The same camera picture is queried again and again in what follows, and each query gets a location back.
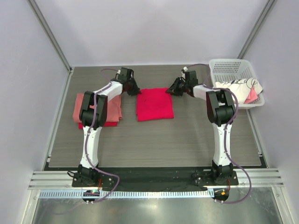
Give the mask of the crimson red t shirt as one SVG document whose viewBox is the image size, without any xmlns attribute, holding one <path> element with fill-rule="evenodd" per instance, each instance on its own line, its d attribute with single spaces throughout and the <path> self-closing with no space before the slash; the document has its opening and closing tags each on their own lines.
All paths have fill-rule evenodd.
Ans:
<svg viewBox="0 0 299 224">
<path fill-rule="evenodd" d="M 167 89 L 141 89 L 136 102 L 138 122 L 174 118 L 172 96 L 166 92 Z"/>
</svg>

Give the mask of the salmon pink t shirt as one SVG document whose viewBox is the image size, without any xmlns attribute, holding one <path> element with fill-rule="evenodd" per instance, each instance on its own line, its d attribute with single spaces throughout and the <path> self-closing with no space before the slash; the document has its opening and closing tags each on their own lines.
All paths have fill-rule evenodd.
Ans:
<svg viewBox="0 0 299 224">
<path fill-rule="evenodd" d="M 80 123 L 79 112 L 81 109 L 84 94 L 78 93 L 75 101 L 75 107 L 73 111 L 73 121 L 75 123 Z M 107 119 L 106 122 L 119 122 L 122 119 L 121 111 L 121 95 L 118 95 L 111 99 L 107 104 Z"/>
</svg>

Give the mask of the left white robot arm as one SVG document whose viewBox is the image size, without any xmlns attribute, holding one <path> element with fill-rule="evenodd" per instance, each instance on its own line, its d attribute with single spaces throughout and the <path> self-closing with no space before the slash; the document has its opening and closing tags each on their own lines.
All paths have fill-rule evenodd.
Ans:
<svg viewBox="0 0 299 224">
<path fill-rule="evenodd" d="M 71 175 L 73 187 L 93 187 L 100 183 L 102 177 L 112 178 L 113 181 L 116 180 L 115 185 L 119 184 L 119 176 L 100 170 L 98 167 L 100 133 L 107 120 L 108 102 L 124 92 L 136 96 L 141 91 L 132 69 L 122 67 L 115 72 L 115 77 L 109 80 L 107 85 L 99 90 L 84 93 L 79 112 L 84 133 L 83 153 L 77 172 Z"/>
</svg>

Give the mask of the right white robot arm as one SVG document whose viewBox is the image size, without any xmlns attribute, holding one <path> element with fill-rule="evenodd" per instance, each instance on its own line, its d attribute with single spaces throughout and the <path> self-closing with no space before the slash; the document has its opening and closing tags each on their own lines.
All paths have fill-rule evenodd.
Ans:
<svg viewBox="0 0 299 224">
<path fill-rule="evenodd" d="M 225 184 L 233 176 L 230 131 L 236 108 L 231 92 L 227 89 L 200 84 L 196 71 L 182 70 L 182 75 L 175 79 L 166 93 L 175 96 L 187 93 L 191 97 L 206 101 L 207 117 L 213 127 L 215 147 L 210 177 L 215 184 Z"/>
</svg>

